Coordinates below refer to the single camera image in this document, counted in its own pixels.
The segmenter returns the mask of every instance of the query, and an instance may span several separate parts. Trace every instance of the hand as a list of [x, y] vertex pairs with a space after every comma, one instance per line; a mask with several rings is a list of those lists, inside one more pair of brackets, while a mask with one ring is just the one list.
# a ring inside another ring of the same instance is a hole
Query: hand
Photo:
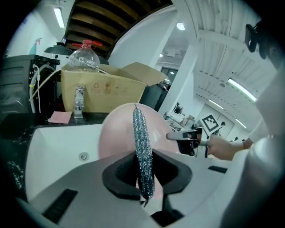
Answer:
[[214, 155], [221, 160], [231, 161], [236, 152], [244, 149], [243, 143], [229, 142], [226, 139], [211, 135], [208, 142], [209, 155]]

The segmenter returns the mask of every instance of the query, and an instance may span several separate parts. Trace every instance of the black countertop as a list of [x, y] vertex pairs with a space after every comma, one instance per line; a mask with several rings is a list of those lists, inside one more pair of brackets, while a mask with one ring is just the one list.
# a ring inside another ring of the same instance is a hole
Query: black countertop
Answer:
[[15, 180], [17, 196], [26, 200], [24, 171], [29, 144], [39, 127], [100, 124], [108, 113], [83, 113], [83, 119], [71, 117], [68, 124], [48, 122], [50, 115], [10, 114], [0, 124], [0, 154]]

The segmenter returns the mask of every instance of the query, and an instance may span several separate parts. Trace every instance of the clear plastic bottle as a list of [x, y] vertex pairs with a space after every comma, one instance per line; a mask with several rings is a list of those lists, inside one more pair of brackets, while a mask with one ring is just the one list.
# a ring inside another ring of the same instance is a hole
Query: clear plastic bottle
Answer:
[[84, 40], [80, 49], [73, 52], [68, 61], [68, 70], [99, 71], [98, 55], [91, 49], [92, 41]]

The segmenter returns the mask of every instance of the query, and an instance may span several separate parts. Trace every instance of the black machine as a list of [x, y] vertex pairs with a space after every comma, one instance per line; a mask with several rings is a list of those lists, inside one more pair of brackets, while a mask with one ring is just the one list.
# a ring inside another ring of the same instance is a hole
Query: black machine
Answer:
[[[49, 59], [38, 55], [22, 55], [5, 58], [2, 61], [0, 72], [0, 122], [10, 113], [31, 113], [29, 102], [29, 85], [37, 68], [49, 65], [56, 69], [59, 60]], [[41, 71], [42, 83], [50, 74], [51, 69]], [[41, 111], [53, 112], [56, 101], [56, 77], [48, 80], [41, 88]], [[35, 108], [38, 111], [37, 95], [34, 98]]]

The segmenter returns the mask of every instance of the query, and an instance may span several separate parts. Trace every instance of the cardboard box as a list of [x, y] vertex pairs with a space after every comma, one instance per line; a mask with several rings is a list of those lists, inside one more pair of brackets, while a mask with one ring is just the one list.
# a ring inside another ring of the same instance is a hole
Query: cardboard box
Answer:
[[66, 111], [73, 111], [75, 87], [85, 87], [84, 112], [111, 112], [126, 103], [138, 103], [146, 86], [155, 85], [167, 77], [142, 63], [123, 68], [100, 64], [110, 74], [61, 70], [61, 93]]

